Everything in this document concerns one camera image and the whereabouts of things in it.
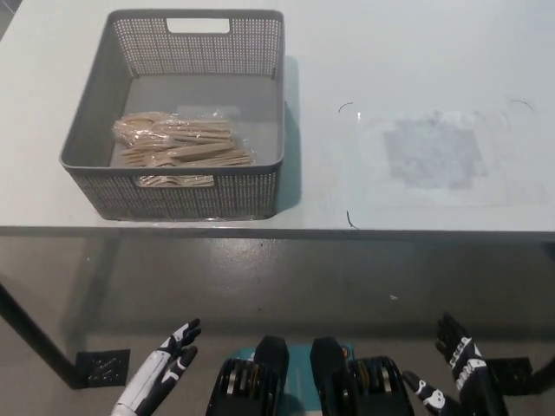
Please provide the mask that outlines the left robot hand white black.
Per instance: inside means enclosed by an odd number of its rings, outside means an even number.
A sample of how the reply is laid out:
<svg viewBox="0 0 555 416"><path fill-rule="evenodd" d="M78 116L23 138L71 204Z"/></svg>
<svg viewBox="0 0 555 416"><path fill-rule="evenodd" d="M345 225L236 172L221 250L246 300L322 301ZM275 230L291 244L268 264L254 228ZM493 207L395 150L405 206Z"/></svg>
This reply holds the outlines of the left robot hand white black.
<svg viewBox="0 0 555 416"><path fill-rule="evenodd" d="M198 353L193 342L200 332L196 318L169 335L141 364L111 415L153 415L193 362Z"/></svg>

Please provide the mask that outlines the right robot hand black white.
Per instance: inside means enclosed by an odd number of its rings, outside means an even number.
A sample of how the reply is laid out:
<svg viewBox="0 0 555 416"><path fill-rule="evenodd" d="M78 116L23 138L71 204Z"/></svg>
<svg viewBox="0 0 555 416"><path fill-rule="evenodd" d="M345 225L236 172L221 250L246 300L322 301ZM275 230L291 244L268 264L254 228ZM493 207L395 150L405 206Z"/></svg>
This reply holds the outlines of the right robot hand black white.
<svg viewBox="0 0 555 416"><path fill-rule="evenodd" d="M431 415L507 415L503 395L473 337L449 313L437 322L436 349L447 363L459 398L455 400L412 371L406 386Z"/></svg>

